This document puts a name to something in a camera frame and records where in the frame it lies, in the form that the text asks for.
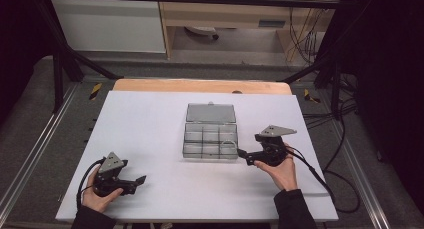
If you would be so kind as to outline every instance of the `hand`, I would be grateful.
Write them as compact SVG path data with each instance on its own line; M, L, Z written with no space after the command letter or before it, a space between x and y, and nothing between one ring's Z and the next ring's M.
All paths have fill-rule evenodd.
M94 190L93 190L93 183L94 183L94 178L95 178L97 172L99 171L99 168L100 168L100 166L98 166L88 177L88 181L87 181L87 187L88 188L84 191L84 194L83 194L84 196L83 196L83 199L82 199L82 205L86 206L88 208L91 208L95 211L98 211L100 213L103 213L106 210L109 203L111 203L119 195L121 195L121 193L124 190L122 188L118 188L105 197L97 196L96 193L94 193Z
M293 152L289 145L286 144L286 147ZM267 172L280 190L291 191L298 189L293 155L287 154L286 159L276 167L269 166L261 161L255 161L254 164L262 171Z

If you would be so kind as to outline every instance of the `gray floor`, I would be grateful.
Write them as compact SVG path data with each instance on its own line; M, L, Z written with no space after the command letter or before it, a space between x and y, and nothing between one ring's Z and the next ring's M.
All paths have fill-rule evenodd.
M125 62L106 60L100 62L107 69L129 77L202 78L274 81L283 79L299 70L304 63L293 62L287 67L282 49L271 31L222 29L220 39L192 35L183 29L177 31L174 58L171 60L137 58ZM78 85L75 96L47 145L37 167L28 180L13 210L7 225L14 223L58 223L54 217L60 205L59 198L67 189L73 172L84 151L90 130L95 126L107 92L114 81L101 80L102 88L94 101L88 97L99 78L97 73L85 68L87 80ZM311 87L314 74L292 85L298 96L303 113L325 113L322 103L306 101L304 88L312 95L319 94ZM4 195L24 163L32 146L47 124L53 108L52 67L48 60L41 61L22 98L15 105L8 120L0 128L0 195ZM360 115L345 117L346 132L358 160L365 171L391 228L424 228L423 216L403 189L393 168L378 162ZM310 130L319 162L324 166L336 149L339 140L331 123ZM330 169L351 182L353 178L343 154L340 154ZM352 208L355 197L345 183L331 175L326 176L336 195L336 207ZM367 208L352 214L339 213L340 220L328 222L330 228L373 228Z

